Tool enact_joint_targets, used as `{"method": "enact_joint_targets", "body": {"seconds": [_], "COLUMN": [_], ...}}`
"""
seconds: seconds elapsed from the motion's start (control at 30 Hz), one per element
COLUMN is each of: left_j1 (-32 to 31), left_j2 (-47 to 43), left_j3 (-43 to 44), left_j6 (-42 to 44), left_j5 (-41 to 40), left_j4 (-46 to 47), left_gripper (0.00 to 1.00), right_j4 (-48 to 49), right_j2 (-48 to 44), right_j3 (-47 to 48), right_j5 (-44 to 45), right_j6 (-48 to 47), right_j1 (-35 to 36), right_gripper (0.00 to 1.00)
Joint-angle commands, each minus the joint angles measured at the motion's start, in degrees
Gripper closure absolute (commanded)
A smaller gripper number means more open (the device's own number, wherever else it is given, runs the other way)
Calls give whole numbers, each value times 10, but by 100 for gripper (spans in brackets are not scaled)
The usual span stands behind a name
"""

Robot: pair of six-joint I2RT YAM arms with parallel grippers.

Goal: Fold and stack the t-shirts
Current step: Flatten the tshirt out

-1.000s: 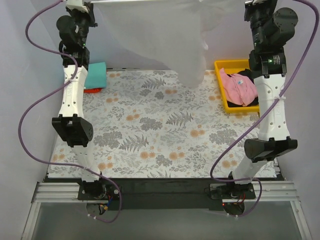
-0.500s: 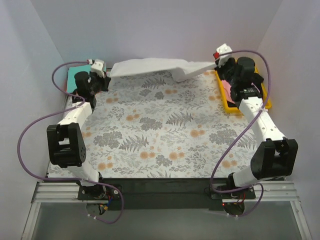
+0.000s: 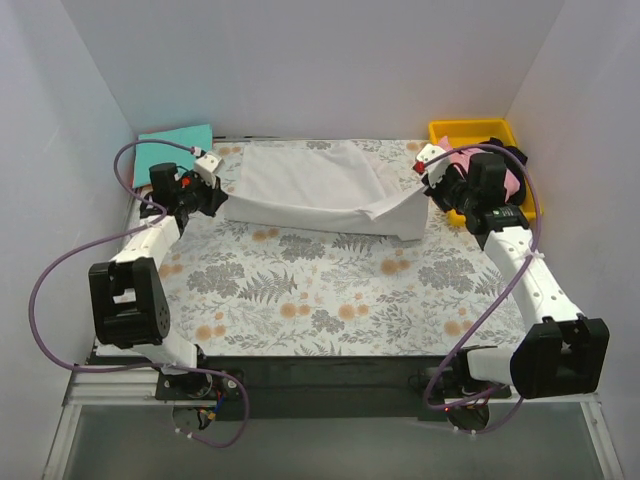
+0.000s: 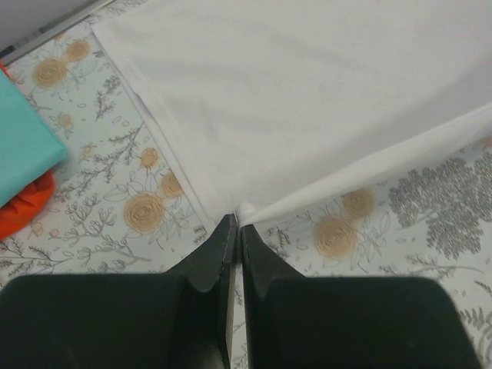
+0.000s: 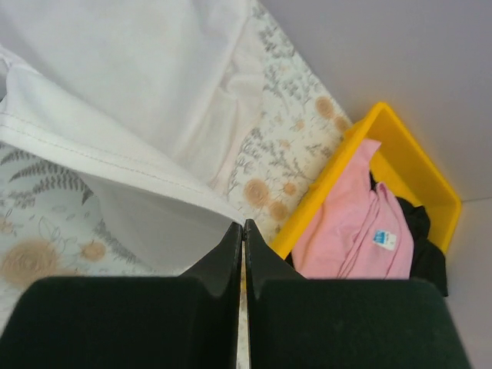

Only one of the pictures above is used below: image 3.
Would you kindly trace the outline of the white t shirt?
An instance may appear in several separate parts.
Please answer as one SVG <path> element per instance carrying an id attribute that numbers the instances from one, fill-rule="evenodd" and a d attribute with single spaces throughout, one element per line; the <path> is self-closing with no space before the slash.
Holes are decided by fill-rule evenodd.
<path id="1" fill-rule="evenodd" d="M 244 148 L 229 221 L 344 234 L 424 236 L 428 200 L 421 183 L 403 185 L 391 164 L 356 143 L 326 148 Z"/>

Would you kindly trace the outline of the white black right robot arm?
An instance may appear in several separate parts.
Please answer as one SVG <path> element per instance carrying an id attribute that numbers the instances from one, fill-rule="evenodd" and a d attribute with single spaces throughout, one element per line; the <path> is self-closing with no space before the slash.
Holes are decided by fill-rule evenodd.
<path id="1" fill-rule="evenodd" d="M 600 380 L 610 333 L 589 318 L 560 287 L 537 244 L 540 227 L 507 203 L 504 181 L 509 151 L 481 145 L 466 168 L 450 152 L 427 145 L 416 157 L 425 193 L 444 212 L 465 218 L 467 230 L 508 284 L 497 298 L 512 297 L 526 333 L 515 348 L 460 344 L 437 373 L 464 397 L 488 387 L 512 387 L 525 399 L 588 394 Z"/>

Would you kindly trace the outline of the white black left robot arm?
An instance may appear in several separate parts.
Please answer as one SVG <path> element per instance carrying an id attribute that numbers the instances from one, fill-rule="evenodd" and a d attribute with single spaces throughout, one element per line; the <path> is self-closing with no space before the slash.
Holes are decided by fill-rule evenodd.
<path id="1" fill-rule="evenodd" d="M 134 351 L 163 372 L 179 375 L 178 387 L 193 400 L 211 392 L 213 377 L 197 365 L 198 347 L 171 326 L 159 269 L 189 217 L 213 217 L 228 199 L 217 175 L 220 164 L 219 157 L 207 154 L 184 172 L 174 163 L 151 167 L 152 190 L 139 210 L 141 229 L 110 261 L 92 265 L 88 273 L 100 344 Z"/>

